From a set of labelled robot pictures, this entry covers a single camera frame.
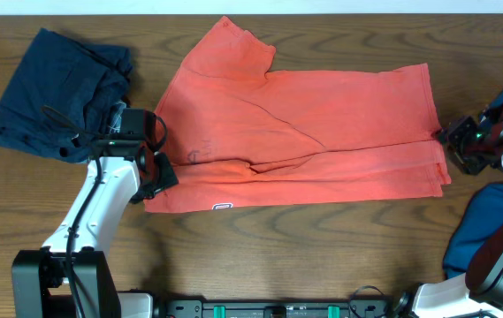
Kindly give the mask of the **red t-shirt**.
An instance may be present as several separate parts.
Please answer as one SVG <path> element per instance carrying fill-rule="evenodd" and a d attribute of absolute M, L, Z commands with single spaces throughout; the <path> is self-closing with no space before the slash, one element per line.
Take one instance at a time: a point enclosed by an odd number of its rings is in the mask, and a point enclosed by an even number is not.
<path fill-rule="evenodd" d="M 156 107 L 179 182 L 148 212 L 442 195 L 426 64 L 273 71 L 275 54 L 228 18 L 187 54 Z"/>

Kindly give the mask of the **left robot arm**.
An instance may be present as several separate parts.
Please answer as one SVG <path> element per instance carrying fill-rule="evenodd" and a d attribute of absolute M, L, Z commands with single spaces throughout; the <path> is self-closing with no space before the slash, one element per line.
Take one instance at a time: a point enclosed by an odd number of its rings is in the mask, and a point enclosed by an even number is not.
<path fill-rule="evenodd" d="M 153 199 L 178 179 L 161 148 L 165 122 L 125 109 L 118 132 L 95 137 L 88 174 L 63 222 L 11 265 L 18 317 L 156 317 L 146 291 L 118 291 L 106 254 L 130 203 Z"/>

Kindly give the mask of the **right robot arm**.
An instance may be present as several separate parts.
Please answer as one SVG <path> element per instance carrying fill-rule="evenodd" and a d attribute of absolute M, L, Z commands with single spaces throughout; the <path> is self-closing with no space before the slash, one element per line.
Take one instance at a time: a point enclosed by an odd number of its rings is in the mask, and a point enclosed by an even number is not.
<path fill-rule="evenodd" d="M 503 171 L 503 90 L 477 117 L 438 132 L 458 168 L 476 175 Z M 503 317 L 503 183 L 470 200 L 443 260 L 445 281 L 405 292 L 390 317 Z"/>

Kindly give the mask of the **folded dark navy garment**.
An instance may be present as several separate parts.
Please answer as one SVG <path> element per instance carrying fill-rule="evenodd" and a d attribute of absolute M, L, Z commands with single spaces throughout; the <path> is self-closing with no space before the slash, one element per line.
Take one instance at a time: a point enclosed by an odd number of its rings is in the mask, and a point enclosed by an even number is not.
<path fill-rule="evenodd" d="M 129 90 L 129 48 L 41 29 L 0 99 L 0 147 L 83 163 Z"/>

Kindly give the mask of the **blue t-shirt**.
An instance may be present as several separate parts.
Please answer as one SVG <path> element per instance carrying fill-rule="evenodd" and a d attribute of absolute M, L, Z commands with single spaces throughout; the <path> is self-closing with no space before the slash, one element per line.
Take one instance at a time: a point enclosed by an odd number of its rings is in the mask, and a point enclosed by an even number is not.
<path fill-rule="evenodd" d="M 473 119 L 480 125 L 503 128 L 503 89 Z M 503 224 L 503 183 L 489 184 L 477 191 L 467 205 L 463 218 L 450 238 L 442 268 L 447 278 L 465 273 L 473 255 Z"/>

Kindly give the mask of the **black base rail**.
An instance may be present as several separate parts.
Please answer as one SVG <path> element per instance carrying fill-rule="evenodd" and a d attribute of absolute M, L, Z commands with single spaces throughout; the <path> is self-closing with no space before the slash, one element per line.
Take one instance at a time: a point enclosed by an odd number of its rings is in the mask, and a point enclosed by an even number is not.
<path fill-rule="evenodd" d="M 156 306 L 155 318 L 355 318 L 386 317 L 389 302 L 368 298 L 329 302 L 207 301 L 176 299 Z"/>

